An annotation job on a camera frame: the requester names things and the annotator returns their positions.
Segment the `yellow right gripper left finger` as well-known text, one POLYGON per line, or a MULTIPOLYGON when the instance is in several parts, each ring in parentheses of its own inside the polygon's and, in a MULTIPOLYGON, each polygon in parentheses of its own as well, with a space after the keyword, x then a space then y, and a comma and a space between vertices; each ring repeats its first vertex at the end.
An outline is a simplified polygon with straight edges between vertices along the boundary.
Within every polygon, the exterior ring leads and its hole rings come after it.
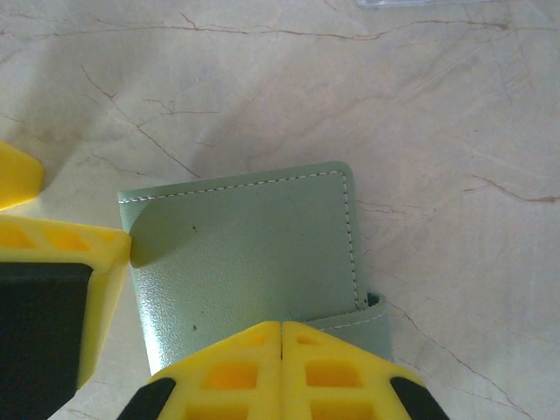
POLYGON ((281 420, 281 324, 263 322, 156 372, 116 420, 281 420))

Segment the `clear acrylic card box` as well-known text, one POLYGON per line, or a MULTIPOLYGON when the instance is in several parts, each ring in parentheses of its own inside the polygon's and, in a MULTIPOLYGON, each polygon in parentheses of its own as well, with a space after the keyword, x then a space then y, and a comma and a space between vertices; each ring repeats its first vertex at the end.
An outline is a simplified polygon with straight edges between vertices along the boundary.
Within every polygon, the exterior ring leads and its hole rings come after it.
POLYGON ((355 0, 363 8, 421 7, 444 4, 446 0, 355 0))

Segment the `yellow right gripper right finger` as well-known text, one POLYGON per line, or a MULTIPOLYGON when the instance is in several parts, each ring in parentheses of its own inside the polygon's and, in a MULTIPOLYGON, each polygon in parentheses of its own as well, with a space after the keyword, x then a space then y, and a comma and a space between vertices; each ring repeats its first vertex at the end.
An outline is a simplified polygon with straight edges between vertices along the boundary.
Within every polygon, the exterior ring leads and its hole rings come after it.
POLYGON ((282 325, 283 420, 447 420, 418 375, 297 322, 282 325))

